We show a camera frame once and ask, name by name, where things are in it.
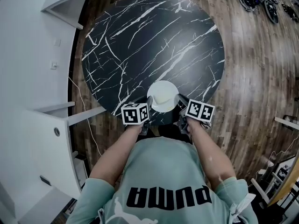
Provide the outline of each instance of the black marble tabletop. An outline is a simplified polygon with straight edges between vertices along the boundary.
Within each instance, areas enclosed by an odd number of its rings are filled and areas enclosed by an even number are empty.
[[[207,102],[223,73],[224,49],[212,19],[190,0],[120,0],[87,34],[82,67],[96,100],[121,118],[123,104],[159,80]],[[178,111],[151,110],[151,123],[176,122]]]

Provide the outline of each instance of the person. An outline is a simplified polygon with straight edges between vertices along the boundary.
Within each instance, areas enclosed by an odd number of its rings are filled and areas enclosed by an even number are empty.
[[[181,141],[179,130],[136,143],[142,125],[129,126],[93,167],[67,224],[257,224],[250,203],[236,210],[248,194],[245,180],[236,179],[200,122],[187,122],[194,145]]]

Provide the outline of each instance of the shirt sleeve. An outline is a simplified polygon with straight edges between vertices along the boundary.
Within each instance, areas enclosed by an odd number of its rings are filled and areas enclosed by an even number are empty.
[[[215,194],[229,207],[233,204],[238,205],[248,194],[247,183],[244,179],[237,180],[235,177],[230,177],[218,185]],[[245,223],[258,224],[256,214],[251,204],[249,204],[240,215],[242,219],[245,219]]]
[[[98,210],[112,199],[114,188],[101,179],[88,178],[67,224],[88,224],[98,216]]]

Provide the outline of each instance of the white cube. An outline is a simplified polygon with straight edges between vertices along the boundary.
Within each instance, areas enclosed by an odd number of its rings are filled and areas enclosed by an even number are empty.
[[[121,116],[124,125],[142,124],[149,119],[148,104],[125,104],[121,107]]]
[[[189,100],[185,116],[200,121],[211,122],[215,106],[209,105],[194,99]]]

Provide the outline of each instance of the dark floor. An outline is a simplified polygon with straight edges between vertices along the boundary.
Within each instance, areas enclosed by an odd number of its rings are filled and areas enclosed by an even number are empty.
[[[85,36],[94,19],[115,1],[89,0],[81,17],[84,29],[79,33],[72,77],[81,89],[87,109],[99,104],[88,90],[82,72]],[[223,77],[209,101],[216,106],[210,134],[231,159],[238,178],[249,181],[256,171],[266,168],[272,151],[286,150],[299,134],[274,121],[275,116],[298,116],[299,112],[299,103],[294,102],[299,94],[299,83],[295,81],[299,76],[299,25],[288,17],[281,3],[293,5],[291,0],[281,0],[279,24],[273,25],[262,6],[258,14],[245,11],[239,0],[192,1],[212,17],[225,49]],[[82,112],[75,86],[72,86],[70,99],[76,101],[73,113]],[[124,129],[122,121],[108,112],[93,117],[91,125],[101,152],[111,146]],[[76,150],[87,156],[92,168],[99,154],[87,122],[75,125],[73,132]],[[298,147],[296,141],[288,152],[273,156],[271,161],[275,163],[294,155]]]

